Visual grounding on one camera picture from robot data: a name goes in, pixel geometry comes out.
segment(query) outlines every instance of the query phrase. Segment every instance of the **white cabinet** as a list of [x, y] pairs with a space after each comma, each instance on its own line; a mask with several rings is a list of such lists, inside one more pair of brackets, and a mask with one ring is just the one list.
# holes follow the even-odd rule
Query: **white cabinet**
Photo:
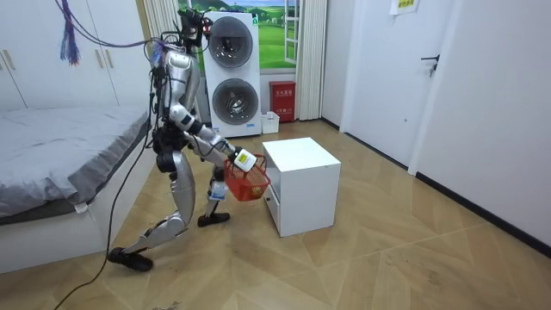
[[[144, 39], [135, 0], [88, 0], [99, 39], [117, 44]], [[120, 105], [149, 104], [149, 62], [142, 46], [102, 47]]]
[[[86, 2], [71, 1], [70, 6], [80, 23], [95, 33]], [[0, 50], [11, 58], [11, 75], [25, 103], [29, 108], [116, 105], [99, 46], [76, 34], [79, 65], [59, 59], [64, 25], [54, 1], [3, 2]]]
[[264, 200], [281, 237], [332, 226], [341, 163], [311, 138], [264, 142]]
[[[94, 36], [115, 44], [144, 39], [134, 0], [69, 2]], [[78, 65], [61, 60], [65, 19], [55, 1], [6, 1], [0, 10], [0, 109], [90, 107], [149, 103], [149, 70], [142, 46], [105, 48], [75, 30]]]

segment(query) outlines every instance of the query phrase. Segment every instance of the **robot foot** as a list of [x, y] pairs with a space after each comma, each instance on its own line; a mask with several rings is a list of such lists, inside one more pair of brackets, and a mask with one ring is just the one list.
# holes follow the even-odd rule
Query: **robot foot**
[[153, 268], [153, 261], [139, 253], [123, 253], [124, 249], [117, 247], [109, 252], [107, 260], [111, 263], [121, 264], [131, 270], [146, 272]]
[[230, 220], [230, 214], [229, 213], [218, 213], [218, 214], [213, 213], [209, 217], [206, 217], [205, 215], [202, 215], [197, 220], [197, 226], [204, 227], [204, 226], [209, 226], [209, 225], [225, 222], [227, 220]]

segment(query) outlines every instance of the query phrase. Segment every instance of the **gray bed sheet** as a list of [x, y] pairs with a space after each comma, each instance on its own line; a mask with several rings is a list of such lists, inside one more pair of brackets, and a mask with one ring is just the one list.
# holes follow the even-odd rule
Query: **gray bed sheet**
[[136, 140], [146, 108], [0, 112], [0, 217], [87, 202]]

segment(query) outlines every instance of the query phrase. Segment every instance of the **stacked washer dryer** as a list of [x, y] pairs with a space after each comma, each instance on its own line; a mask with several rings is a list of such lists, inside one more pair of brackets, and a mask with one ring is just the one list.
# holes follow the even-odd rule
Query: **stacked washer dryer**
[[[214, 22], [203, 52], [213, 130], [223, 137], [260, 134], [258, 26], [250, 13], [205, 16]], [[204, 37], [202, 45], [207, 45]]]

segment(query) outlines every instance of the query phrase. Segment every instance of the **door handle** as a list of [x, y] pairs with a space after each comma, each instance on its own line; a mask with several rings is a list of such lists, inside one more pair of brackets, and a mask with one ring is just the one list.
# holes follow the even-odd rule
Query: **door handle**
[[434, 74], [434, 72], [438, 67], [438, 60], [440, 60], [440, 54], [438, 54], [438, 56], [435, 56], [435, 57], [421, 58], [421, 60], [436, 60], [436, 63], [432, 66], [432, 68], [430, 68], [430, 77], [432, 78], [432, 75]]
[[97, 63], [100, 65], [100, 68], [103, 69], [102, 56], [100, 56], [100, 51], [96, 50]]
[[6, 57], [6, 62], [11, 67], [11, 70], [15, 70], [14, 62], [11, 60], [11, 57], [9, 56], [9, 53], [7, 50], [3, 50], [3, 54]]
[[436, 60], [436, 62], [438, 62], [438, 60], [440, 60], [440, 54], [438, 54], [438, 56], [435, 56], [435, 57], [422, 58], [421, 60]]
[[114, 67], [113, 67], [113, 61], [111, 60], [111, 53], [107, 48], [105, 49], [105, 54], [107, 55], [107, 61], [109, 62], [109, 66], [111, 67], [111, 69], [113, 69]]

